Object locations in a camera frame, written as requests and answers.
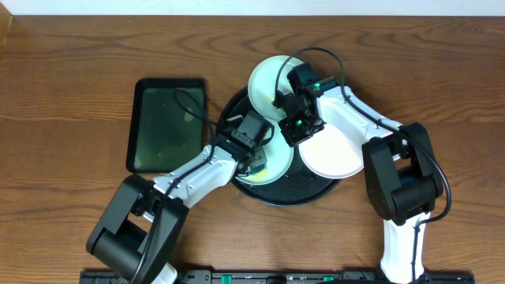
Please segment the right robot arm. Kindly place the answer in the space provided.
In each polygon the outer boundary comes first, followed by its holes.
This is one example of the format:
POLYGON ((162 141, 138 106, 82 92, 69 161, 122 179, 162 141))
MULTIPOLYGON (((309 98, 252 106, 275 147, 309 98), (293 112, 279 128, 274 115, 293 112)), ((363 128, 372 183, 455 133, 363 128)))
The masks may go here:
POLYGON ((335 77, 290 85, 273 101, 286 115, 279 123, 286 141, 304 143, 332 125, 361 148, 367 195, 384 224, 381 270, 394 283, 418 282, 425 227, 438 220, 431 215, 436 199, 451 193, 427 130, 384 117, 335 77))

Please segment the green yellow sponge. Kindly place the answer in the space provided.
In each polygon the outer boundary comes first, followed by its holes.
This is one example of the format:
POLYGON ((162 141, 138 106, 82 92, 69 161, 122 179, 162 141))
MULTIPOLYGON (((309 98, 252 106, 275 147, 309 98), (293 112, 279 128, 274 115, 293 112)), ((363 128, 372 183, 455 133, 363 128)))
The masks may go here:
POLYGON ((248 172, 246 173, 247 176, 259 174, 263 170, 265 170, 267 167, 265 164, 258 165, 258 166, 250 166, 248 172))

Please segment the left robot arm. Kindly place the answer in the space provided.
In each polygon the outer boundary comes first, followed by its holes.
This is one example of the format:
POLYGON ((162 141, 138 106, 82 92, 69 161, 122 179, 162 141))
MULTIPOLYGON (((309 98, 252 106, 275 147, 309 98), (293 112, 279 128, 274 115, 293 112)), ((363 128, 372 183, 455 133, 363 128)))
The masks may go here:
POLYGON ((128 176, 90 234, 86 249, 128 283, 173 283, 168 261, 189 209, 248 166, 252 150, 268 143, 271 129, 246 141, 235 129, 213 136, 194 159, 147 180, 128 176))

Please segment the mint plate top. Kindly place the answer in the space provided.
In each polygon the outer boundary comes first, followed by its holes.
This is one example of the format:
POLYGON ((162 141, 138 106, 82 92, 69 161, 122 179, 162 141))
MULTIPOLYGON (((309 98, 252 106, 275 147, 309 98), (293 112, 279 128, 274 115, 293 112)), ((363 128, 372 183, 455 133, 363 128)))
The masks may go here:
POLYGON ((253 108, 270 120, 279 122, 285 112, 273 105, 277 74, 288 55, 276 55, 263 60, 253 71, 248 83, 249 101, 253 108))

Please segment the white pink plate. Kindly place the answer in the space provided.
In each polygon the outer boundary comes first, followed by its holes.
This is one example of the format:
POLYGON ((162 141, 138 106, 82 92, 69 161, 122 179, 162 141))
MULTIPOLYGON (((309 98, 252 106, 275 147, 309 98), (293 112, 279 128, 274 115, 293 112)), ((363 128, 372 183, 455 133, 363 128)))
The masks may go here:
POLYGON ((348 178, 364 167, 361 150, 330 124, 298 148, 304 164, 324 178, 348 178))

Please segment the mint plate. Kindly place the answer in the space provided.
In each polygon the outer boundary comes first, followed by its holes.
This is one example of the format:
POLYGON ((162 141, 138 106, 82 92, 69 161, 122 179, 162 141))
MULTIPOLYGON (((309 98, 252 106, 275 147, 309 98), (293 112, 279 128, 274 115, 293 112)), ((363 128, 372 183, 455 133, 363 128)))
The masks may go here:
POLYGON ((273 105, 277 74, 288 55, 276 55, 263 60, 253 71, 248 83, 249 101, 253 108, 270 120, 279 122, 285 112, 273 105))
POLYGON ((281 130, 276 121, 267 118, 275 128, 273 139, 263 146, 260 153, 266 159, 266 169, 259 174, 251 176, 240 176, 236 179, 248 185, 266 185, 280 179, 290 168, 294 158, 294 149, 291 148, 281 134, 281 130))

